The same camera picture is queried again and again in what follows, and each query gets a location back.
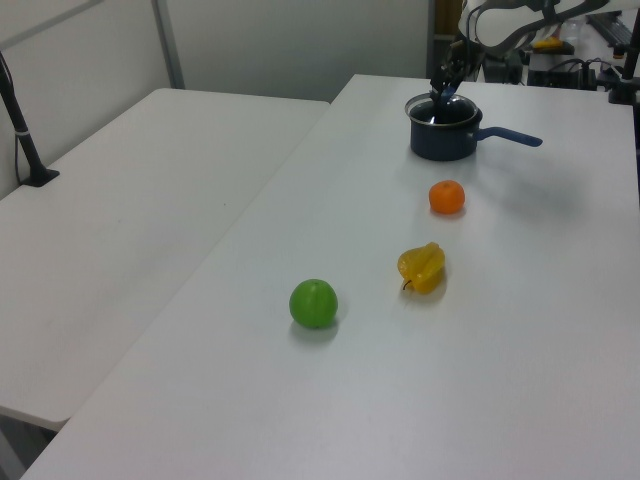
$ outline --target green apple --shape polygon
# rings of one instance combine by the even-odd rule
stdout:
[[[305,280],[291,294],[289,311],[303,327],[328,328],[338,311],[338,297],[324,280]]]

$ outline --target saucepan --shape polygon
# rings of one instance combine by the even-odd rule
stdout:
[[[425,93],[409,100],[405,111],[411,119],[411,150],[423,158],[446,162],[468,157],[478,141],[502,137],[529,147],[539,147],[542,140],[501,127],[480,128],[482,111],[468,98],[453,95],[435,107]]]

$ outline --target blue handle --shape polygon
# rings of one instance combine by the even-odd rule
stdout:
[[[524,133],[514,132],[507,128],[491,127],[478,130],[475,134],[476,140],[484,140],[489,137],[501,137],[512,142],[518,142],[529,147],[539,147],[542,145],[542,140],[538,137],[532,137],[531,135],[525,135]]]

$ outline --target white wall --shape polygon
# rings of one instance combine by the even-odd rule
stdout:
[[[169,86],[150,0],[104,0],[3,54],[45,165]],[[14,178],[13,126],[0,103],[0,198]]]
[[[424,78],[431,0],[161,0],[185,86],[332,101],[355,73]]]

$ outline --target orange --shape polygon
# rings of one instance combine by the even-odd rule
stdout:
[[[436,183],[429,190],[429,203],[434,212],[451,215],[464,206],[464,188],[454,180]]]

